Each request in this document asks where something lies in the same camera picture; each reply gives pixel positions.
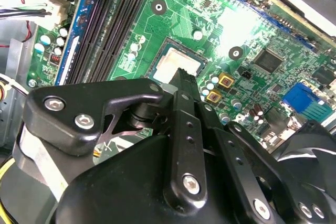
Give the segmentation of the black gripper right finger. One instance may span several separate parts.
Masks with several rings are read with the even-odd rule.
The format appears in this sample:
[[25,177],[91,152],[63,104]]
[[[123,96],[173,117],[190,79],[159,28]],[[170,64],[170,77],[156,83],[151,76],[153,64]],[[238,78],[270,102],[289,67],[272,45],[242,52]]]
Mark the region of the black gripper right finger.
[[238,123],[223,126],[210,105],[196,111],[239,223],[335,223],[329,195],[294,177]]

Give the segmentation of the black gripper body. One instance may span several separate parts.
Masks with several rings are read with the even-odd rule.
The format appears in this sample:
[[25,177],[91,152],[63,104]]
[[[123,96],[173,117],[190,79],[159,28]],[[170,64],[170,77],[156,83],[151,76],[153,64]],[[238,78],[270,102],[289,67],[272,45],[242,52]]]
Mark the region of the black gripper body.
[[55,223],[250,223],[211,154],[205,206],[190,216],[173,210],[163,196],[170,147],[167,137],[151,136],[82,173],[65,190]]

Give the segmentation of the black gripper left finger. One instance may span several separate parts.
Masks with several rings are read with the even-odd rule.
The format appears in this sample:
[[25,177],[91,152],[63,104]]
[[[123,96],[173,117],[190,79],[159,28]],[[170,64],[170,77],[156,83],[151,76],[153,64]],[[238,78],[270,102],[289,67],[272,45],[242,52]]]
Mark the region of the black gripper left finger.
[[94,148],[143,128],[168,144],[163,194],[179,212],[195,212],[207,200],[200,103],[193,75],[178,69],[159,85],[140,78],[43,87],[25,100],[14,144],[18,167],[60,199],[70,183],[95,166]]

